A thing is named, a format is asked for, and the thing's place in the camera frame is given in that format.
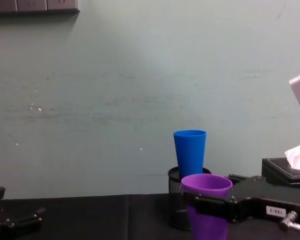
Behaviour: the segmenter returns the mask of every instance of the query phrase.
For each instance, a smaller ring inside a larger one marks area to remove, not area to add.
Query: plastic cup
[[[182,130],[173,134],[180,178],[202,174],[207,133],[202,130]]]
[[[225,197],[232,182],[213,174],[194,174],[181,180],[183,191],[207,196]],[[228,223],[224,218],[196,212],[194,206],[187,205],[187,215],[194,240],[226,240]]]

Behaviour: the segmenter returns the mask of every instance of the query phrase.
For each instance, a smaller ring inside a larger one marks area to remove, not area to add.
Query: black tissue box
[[[291,168],[286,157],[262,159],[262,176],[269,184],[300,188],[300,170]]]

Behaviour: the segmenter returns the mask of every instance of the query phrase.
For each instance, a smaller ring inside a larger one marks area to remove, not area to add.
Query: label sticker
[[[284,218],[287,215],[287,211],[284,208],[266,206],[266,214],[276,217]]]

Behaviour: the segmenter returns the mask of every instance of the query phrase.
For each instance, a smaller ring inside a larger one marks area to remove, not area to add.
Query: black tablecloth
[[[41,231],[20,240],[191,240],[190,232],[167,224],[167,200],[167,194],[116,195],[5,200],[3,206],[16,217],[46,208]],[[300,232],[282,232],[274,222],[229,225],[228,240],[295,239]]]

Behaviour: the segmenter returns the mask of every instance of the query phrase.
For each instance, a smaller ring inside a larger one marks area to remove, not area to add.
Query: power outlet
[[[0,13],[15,13],[17,0],[0,0]]]
[[[47,0],[48,10],[78,11],[78,0]]]
[[[17,0],[18,12],[47,11],[46,0]]]

